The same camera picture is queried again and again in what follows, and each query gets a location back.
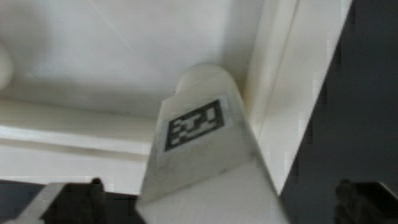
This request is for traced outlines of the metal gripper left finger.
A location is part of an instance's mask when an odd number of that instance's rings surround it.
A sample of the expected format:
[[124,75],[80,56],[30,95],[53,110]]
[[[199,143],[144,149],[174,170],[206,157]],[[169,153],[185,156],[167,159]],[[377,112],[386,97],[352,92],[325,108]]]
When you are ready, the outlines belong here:
[[107,224],[101,179],[48,184],[12,224]]

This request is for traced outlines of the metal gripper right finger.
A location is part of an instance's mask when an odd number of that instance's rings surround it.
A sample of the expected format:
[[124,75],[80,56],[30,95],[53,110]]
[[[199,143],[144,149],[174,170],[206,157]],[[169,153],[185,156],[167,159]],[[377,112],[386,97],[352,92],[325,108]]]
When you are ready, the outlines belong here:
[[339,181],[334,224],[398,224],[398,194],[382,182]]

